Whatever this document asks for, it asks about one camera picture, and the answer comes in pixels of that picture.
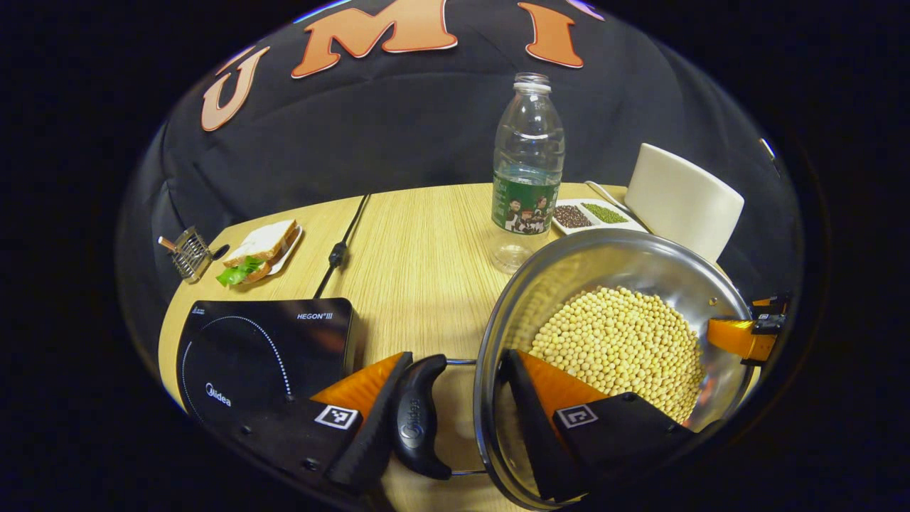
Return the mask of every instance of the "bottle cap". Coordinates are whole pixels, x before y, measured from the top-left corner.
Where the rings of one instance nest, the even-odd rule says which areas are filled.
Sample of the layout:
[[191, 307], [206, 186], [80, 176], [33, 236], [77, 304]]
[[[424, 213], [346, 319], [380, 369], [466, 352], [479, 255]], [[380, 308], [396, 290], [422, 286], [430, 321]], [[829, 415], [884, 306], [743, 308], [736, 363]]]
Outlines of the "bottle cap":
[[551, 91], [550, 79], [538, 73], [518, 73], [515, 75], [515, 90], [546, 94]]

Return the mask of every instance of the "lettuce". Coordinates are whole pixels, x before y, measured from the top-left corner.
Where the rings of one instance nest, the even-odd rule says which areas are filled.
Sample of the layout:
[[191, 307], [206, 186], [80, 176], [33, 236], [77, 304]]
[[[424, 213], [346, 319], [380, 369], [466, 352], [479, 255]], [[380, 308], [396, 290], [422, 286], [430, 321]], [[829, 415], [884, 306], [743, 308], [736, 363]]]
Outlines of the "lettuce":
[[236, 267], [231, 267], [225, 269], [221, 272], [221, 275], [217, 276], [215, 279], [222, 284], [222, 286], [228, 286], [229, 284], [240, 284], [247, 278], [247, 276], [257, 270], [262, 265], [264, 260], [257, 260], [252, 256], [247, 256], [247, 258]]

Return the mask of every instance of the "white mug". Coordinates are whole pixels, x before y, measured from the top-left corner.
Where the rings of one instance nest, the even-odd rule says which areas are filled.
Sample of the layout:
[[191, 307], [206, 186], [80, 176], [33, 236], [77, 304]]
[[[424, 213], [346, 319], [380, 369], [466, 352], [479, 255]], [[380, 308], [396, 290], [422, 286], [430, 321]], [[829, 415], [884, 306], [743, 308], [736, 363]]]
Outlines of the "white mug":
[[655, 235], [715, 263], [745, 201], [692, 162], [642, 144], [625, 203]]

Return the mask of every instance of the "table surface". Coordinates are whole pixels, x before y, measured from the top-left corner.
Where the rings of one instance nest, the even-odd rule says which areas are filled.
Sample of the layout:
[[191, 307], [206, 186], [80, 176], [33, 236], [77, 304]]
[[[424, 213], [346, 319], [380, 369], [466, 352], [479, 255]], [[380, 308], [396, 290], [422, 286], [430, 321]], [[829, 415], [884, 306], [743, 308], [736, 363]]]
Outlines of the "table surface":
[[[625, 187], [605, 186], [622, 201]], [[366, 327], [363, 364], [411, 351], [417, 361], [444, 353], [475, 359], [493, 305], [511, 277], [496, 270], [487, 242], [497, 229], [490, 221], [491, 183], [407, 189], [370, 196], [349, 238], [348, 263], [335, 271], [322, 297], [346, 297]], [[560, 199], [602, 199], [582, 183], [563, 183]], [[296, 219], [304, 236], [277, 274], [226, 289], [215, 279], [223, 265], [213, 261], [198, 282], [182, 282], [168, 307], [158, 343], [161, 378], [180, 404], [177, 344], [193, 302], [268, 301], [310, 298], [328, 269], [332, 246], [341, 240], [360, 196], [283, 211], [225, 228], [210, 247], [237, 247], [253, 229]], [[552, 227], [549, 241], [562, 236]], [[436, 450], [455, 470], [483, 464], [473, 433], [473, 367], [443, 372], [433, 387], [440, 411]], [[396, 510], [521, 510], [485, 475], [437, 481], [410, 472], [395, 457], [382, 478]]]

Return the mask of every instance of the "plastic bottle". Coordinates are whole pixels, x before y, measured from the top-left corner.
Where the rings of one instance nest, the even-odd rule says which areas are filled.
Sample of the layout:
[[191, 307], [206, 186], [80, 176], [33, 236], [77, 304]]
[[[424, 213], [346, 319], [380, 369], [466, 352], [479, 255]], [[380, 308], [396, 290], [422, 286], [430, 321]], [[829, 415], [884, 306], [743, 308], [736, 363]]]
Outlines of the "plastic bottle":
[[562, 180], [565, 136], [544, 75], [515, 76], [493, 150], [493, 265], [514, 273], [543, 247]]

